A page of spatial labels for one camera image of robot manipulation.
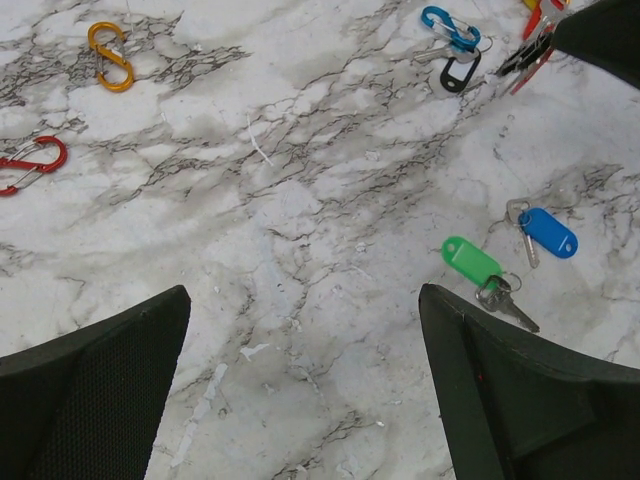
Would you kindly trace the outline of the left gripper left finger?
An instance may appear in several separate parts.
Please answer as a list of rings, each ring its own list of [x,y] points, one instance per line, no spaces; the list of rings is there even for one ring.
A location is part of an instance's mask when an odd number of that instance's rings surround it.
[[[144,478],[190,311],[176,285],[2,357],[2,478]]]

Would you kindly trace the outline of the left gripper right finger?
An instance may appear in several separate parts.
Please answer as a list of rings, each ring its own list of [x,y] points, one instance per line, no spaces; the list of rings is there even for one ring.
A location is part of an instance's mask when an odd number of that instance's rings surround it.
[[[636,479],[639,372],[425,284],[419,313],[459,479]]]

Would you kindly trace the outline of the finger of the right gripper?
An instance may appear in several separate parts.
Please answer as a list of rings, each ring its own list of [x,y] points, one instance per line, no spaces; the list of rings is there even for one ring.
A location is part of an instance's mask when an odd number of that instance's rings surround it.
[[[557,24],[552,47],[639,88],[639,1],[604,0]]]

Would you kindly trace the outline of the small red tag key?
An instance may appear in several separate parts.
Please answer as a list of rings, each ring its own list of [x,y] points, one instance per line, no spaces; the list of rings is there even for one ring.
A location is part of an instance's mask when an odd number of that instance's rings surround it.
[[[532,9],[531,16],[522,34],[524,41],[548,32],[569,12],[570,2],[566,0],[540,0]]]

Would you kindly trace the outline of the black carabiner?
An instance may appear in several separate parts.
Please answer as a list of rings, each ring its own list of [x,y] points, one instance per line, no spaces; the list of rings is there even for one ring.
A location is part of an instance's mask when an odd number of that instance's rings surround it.
[[[498,77],[505,77],[513,72],[522,72],[539,60],[551,48],[553,33],[544,32],[531,36],[508,57],[497,69]]]

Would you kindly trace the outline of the blue carabiner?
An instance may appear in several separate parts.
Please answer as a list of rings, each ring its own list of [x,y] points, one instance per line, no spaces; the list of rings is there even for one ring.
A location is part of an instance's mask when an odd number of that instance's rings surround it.
[[[453,17],[438,6],[424,7],[420,19],[436,36],[448,40],[458,49],[473,51],[480,43],[481,33],[477,27]]]

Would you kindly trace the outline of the black tag key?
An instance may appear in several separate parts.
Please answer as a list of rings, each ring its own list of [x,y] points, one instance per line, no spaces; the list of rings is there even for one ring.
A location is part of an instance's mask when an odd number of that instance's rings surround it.
[[[451,42],[418,51],[413,60],[429,68],[427,85],[437,95],[460,95],[473,80],[491,47],[464,49]]]

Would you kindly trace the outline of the blue tag key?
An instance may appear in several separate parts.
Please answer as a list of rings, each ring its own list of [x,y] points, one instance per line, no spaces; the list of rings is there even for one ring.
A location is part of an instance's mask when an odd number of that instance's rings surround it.
[[[528,198],[509,200],[506,219],[520,232],[532,269],[540,264],[537,246],[559,259],[569,259],[578,251],[577,236],[547,210],[534,206]]]

